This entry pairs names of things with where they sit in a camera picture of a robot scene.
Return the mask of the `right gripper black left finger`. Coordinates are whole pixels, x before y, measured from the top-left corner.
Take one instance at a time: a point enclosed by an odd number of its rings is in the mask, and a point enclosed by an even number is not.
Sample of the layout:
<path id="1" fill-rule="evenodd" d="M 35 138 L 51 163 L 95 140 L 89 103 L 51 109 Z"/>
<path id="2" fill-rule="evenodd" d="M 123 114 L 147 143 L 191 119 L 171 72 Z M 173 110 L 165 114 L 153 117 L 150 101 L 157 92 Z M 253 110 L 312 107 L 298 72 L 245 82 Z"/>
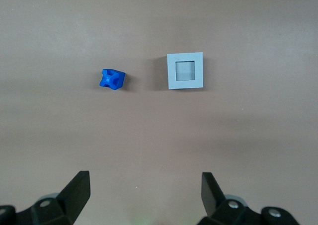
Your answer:
<path id="1" fill-rule="evenodd" d="M 90 173 L 80 171 L 58 194 L 39 199 L 28 209 L 16 212 L 1 205 L 2 225 L 73 225 L 90 198 Z"/>

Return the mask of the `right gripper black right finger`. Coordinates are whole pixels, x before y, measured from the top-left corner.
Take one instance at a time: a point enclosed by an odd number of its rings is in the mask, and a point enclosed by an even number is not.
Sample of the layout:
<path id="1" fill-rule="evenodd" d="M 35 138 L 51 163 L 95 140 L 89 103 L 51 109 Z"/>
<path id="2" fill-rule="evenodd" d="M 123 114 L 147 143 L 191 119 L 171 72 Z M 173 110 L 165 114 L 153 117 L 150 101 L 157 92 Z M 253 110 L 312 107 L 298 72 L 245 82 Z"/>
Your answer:
<path id="1" fill-rule="evenodd" d="M 219 187 L 213 174 L 203 172 L 201 199 L 206 216 L 200 225 L 297 225 L 298 221 L 286 210 L 264 207 L 257 213 L 236 198 L 228 198 Z"/>

